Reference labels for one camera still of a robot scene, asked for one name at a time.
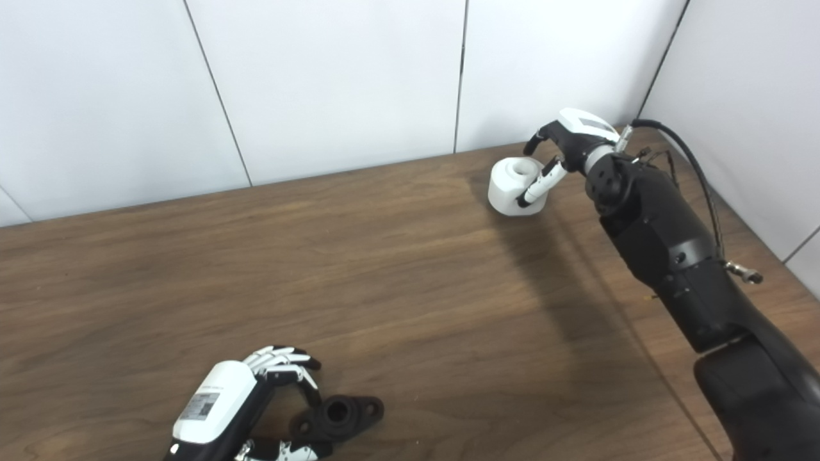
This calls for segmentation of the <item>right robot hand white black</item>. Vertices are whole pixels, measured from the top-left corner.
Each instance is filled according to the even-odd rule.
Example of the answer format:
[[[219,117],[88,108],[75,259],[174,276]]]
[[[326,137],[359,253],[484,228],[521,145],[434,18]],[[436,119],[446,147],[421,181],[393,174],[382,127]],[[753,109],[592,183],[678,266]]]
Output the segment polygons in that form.
[[[519,207],[530,207],[547,195],[568,173],[586,172],[586,161],[595,150],[604,149],[606,154],[614,152],[621,135],[603,118],[592,113],[563,108],[553,122],[543,125],[525,143],[524,156],[532,156],[539,144],[552,141],[559,154],[548,161],[516,198]]]

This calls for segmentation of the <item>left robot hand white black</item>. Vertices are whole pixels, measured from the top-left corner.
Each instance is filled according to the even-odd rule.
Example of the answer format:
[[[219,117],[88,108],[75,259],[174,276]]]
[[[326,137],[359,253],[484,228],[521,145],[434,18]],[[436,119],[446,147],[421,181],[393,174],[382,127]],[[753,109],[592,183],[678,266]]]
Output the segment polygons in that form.
[[[252,438],[278,388],[295,384],[311,408],[322,402],[311,370],[320,362],[302,348],[267,345],[243,360],[218,362],[172,427],[166,460],[318,460],[330,442]]]

